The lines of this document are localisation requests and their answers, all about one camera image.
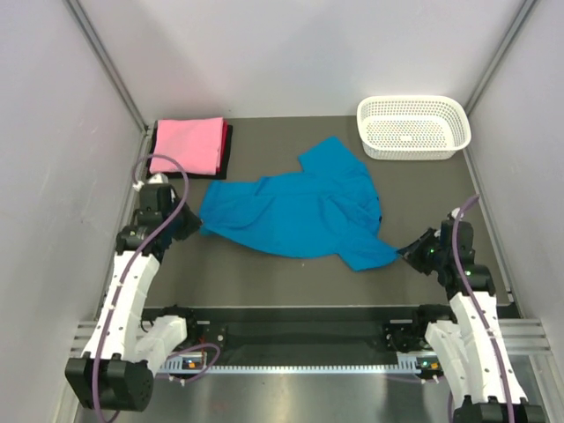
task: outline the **stack of folded clothes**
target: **stack of folded clothes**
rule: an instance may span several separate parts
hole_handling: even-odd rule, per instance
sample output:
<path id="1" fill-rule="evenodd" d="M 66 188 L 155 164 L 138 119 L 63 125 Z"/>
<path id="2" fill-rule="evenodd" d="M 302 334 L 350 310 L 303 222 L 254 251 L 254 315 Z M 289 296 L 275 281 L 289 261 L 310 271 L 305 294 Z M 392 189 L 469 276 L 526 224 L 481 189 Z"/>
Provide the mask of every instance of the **stack of folded clothes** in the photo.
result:
<path id="1" fill-rule="evenodd" d="M 191 178 L 226 179 L 232 134 L 233 126 L 222 117 L 162 120 L 157 122 L 151 152 L 175 159 Z M 152 159 L 149 173 L 181 176 L 174 164 L 163 159 Z"/>

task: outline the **basket rim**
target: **basket rim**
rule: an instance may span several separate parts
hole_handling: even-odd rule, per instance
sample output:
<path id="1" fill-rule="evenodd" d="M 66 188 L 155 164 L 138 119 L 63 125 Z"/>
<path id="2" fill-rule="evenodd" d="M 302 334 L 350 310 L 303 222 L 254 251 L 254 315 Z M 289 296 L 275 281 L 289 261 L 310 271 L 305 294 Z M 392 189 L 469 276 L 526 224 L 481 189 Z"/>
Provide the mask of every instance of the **basket rim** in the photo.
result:
<path id="1" fill-rule="evenodd" d="M 422 101 L 435 100 L 435 101 L 437 101 L 437 100 L 439 100 L 439 101 L 442 101 L 444 103 L 449 104 L 450 106 L 452 106 L 456 110 L 456 112 L 459 114 L 459 116 L 462 120 L 462 125 L 464 126 L 465 132 L 467 134 L 466 137 L 464 138 L 464 142 L 461 145 L 457 145 L 456 147 L 452 147 L 452 148 L 448 148 L 448 149 L 436 149 L 436 150 L 421 150 L 421 149 L 407 148 L 407 147 L 403 147 L 401 149 L 399 149 L 399 148 L 396 148 L 396 149 L 386 149 L 386 148 L 376 149 L 365 139 L 366 137 L 364 137 L 364 134 L 360 130 L 360 128 L 362 126 L 362 121 L 360 119 L 360 111 L 362 110 L 364 105 L 368 102 L 390 101 L 390 100 L 410 100 L 410 101 L 415 101 L 415 100 L 422 100 Z M 367 146 L 369 146 L 370 148 L 375 148 L 376 150 L 380 150 L 380 151 L 383 151 L 383 152 L 432 152 L 432 151 L 435 151 L 435 152 L 457 152 L 459 150 L 463 150 L 464 148 L 466 148 L 468 146 L 468 144 L 470 143 L 471 138 L 472 138 L 470 122 L 468 121 L 468 116 L 466 115 L 466 112 L 464 112 L 463 107 L 460 105 L 460 103 L 458 101 L 451 99 L 450 97 L 446 97 L 444 95 L 429 95 L 429 94 L 424 94 L 424 95 L 373 95 L 371 97 L 366 97 L 366 99 L 361 101 L 359 106 L 357 107 L 356 124 L 357 124 L 357 130 L 359 132 L 360 139 L 362 140 L 362 142 L 364 144 L 366 144 Z"/>

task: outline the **blue t-shirt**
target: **blue t-shirt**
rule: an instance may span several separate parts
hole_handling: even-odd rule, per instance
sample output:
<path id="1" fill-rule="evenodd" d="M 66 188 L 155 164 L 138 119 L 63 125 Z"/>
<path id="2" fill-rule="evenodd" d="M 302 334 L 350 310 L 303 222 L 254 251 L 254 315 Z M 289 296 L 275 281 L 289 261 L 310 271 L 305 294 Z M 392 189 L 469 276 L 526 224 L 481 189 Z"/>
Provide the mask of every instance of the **blue t-shirt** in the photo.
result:
<path id="1" fill-rule="evenodd" d="M 382 220 L 372 179 L 336 137 L 300 156 L 303 172 L 258 182 L 213 182 L 200 210 L 203 234 L 279 256 L 339 254 L 355 271 L 396 260 L 377 239 Z"/>

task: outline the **gray wall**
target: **gray wall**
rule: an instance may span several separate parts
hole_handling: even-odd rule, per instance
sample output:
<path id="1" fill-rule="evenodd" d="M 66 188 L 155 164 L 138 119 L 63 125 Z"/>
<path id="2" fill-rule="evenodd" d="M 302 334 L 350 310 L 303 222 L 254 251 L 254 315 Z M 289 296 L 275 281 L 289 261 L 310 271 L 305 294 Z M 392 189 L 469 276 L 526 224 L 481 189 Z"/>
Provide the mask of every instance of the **gray wall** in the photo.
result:
<path id="1" fill-rule="evenodd" d="M 564 373 L 564 3 L 543 0 L 471 117 L 471 156 L 520 304 Z"/>
<path id="2" fill-rule="evenodd" d="M 0 6 L 0 420 L 48 421 L 139 133 L 60 0 Z"/>
<path id="3" fill-rule="evenodd" d="M 81 0 L 145 119 L 465 102 L 521 0 Z"/>

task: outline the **white plastic basket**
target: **white plastic basket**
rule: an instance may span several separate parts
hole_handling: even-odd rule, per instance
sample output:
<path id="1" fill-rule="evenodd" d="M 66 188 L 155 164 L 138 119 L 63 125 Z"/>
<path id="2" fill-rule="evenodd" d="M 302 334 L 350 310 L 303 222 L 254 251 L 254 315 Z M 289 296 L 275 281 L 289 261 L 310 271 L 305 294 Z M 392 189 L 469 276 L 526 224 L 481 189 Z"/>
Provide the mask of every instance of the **white plastic basket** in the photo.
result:
<path id="1" fill-rule="evenodd" d="M 445 160 L 471 139 L 462 106 L 438 95 L 368 97 L 357 124 L 365 153 L 379 160 Z"/>

